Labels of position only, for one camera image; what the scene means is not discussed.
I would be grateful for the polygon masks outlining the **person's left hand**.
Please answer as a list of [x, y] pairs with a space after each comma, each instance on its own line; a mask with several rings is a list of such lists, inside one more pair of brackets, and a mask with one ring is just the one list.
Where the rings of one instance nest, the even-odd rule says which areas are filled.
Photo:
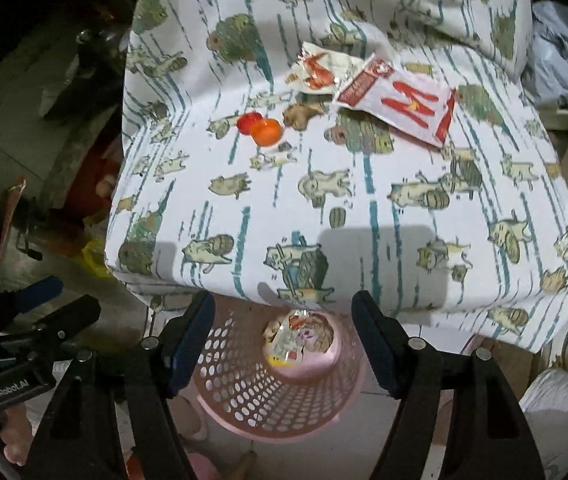
[[25, 466], [34, 437], [25, 404], [14, 405], [5, 412], [0, 437], [4, 443], [3, 455], [13, 465]]

